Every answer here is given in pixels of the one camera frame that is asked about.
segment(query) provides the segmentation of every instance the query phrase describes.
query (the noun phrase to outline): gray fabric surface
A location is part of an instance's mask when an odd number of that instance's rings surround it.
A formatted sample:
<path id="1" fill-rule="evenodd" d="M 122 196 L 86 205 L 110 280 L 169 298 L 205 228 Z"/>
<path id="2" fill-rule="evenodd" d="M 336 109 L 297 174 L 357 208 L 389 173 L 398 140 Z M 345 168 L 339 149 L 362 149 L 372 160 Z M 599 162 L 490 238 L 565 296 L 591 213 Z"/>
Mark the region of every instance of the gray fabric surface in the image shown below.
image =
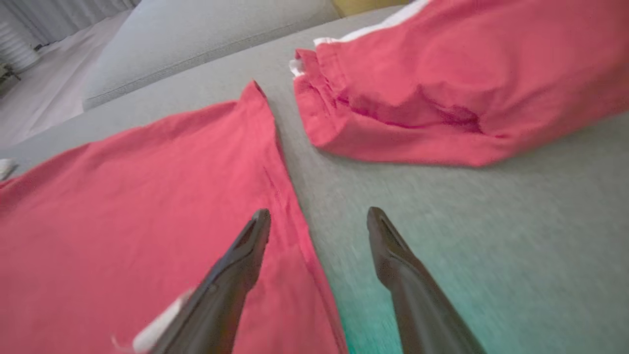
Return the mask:
<path id="1" fill-rule="evenodd" d="M 337 18 L 330 0 L 146 0 L 103 51 L 83 108 Z"/>
<path id="2" fill-rule="evenodd" d="M 103 19 L 133 9 L 140 0 L 0 0 L 41 44 L 73 35 Z"/>
<path id="3" fill-rule="evenodd" d="M 287 167 L 352 353 L 400 353 L 373 269 L 367 209 L 382 207 L 489 354 L 621 354 L 629 346 L 629 114 L 486 169 L 350 161 L 308 142 L 287 62 L 392 9 L 339 20 L 196 67 L 0 152 L 24 171 L 84 142 L 267 94 Z"/>

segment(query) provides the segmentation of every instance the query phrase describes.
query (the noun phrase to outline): yellow object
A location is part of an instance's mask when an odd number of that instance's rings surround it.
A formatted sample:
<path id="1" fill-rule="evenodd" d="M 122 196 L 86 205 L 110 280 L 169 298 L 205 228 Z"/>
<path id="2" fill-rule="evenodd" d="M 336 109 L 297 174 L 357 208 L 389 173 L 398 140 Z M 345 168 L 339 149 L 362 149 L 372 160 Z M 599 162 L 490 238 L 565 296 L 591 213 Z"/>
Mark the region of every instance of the yellow object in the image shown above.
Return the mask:
<path id="1" fill-rule="evenodd" d="M 406 4 L 408 4 L 408 0 L 334 0 L 338 13 L 343 17 L 388 6 Z"/>

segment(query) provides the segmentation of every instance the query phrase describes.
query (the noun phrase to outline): gray cushion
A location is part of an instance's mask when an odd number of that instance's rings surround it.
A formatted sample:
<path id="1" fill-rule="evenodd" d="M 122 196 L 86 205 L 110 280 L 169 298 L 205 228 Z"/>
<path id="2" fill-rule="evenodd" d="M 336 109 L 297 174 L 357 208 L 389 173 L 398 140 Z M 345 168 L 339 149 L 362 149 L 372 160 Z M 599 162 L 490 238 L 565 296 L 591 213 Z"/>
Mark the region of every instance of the gray cushion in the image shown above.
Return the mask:
<path id="1" fill-rule="evenodd" d="M 488 353 L 626 352 L 629 114 L 486 169 L 362 163 L 309 144 L 287 68 L 294 49 L 390 13 L 335 21 L 182 72 L 0 156 L 24 170 L 84 142 L 238 98 L 255 79 L 352 353 L 400 353 L 369 251 L 371 205 L 389 214 Z"/>
<path id="2" fill-rule="evenodd" d="M 83 108 L 337 18 L 330 0 L 143 0 L 88 77 Z"/>

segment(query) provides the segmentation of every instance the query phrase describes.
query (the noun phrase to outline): floor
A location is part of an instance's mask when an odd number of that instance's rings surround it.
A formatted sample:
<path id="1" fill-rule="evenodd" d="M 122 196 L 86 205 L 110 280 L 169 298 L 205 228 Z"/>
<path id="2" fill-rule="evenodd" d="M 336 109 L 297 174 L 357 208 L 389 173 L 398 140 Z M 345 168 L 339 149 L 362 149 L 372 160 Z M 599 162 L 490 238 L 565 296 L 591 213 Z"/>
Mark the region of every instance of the floor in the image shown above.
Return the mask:
<path id="1" fill-rule="evenodd" d="M 82 87 L 103 48 L 131 11 L 43 47 L 41 61 L 0 98 L 0 149 L 83 113 Z"/>

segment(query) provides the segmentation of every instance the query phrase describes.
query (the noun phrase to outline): red towel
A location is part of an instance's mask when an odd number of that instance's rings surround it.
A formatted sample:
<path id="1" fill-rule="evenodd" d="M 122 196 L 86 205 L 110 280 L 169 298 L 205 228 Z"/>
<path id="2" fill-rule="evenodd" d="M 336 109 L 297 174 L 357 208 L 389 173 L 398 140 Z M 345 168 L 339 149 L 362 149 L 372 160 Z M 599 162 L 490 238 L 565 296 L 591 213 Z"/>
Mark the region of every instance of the red towel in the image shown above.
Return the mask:
<path id="1" fill-rule="evenodd" d="M 4 353 L 114 353 L 258 208 L 272 229 L 235 353 L 345 353 L 264 94 L 67 151 L 0 185 Z"/>
<path id="2" fill-rule="evenodd" d="M 629 1 L 417 0 L 297 50 L 312 144 L 482 166 L 629 109 Z"/>

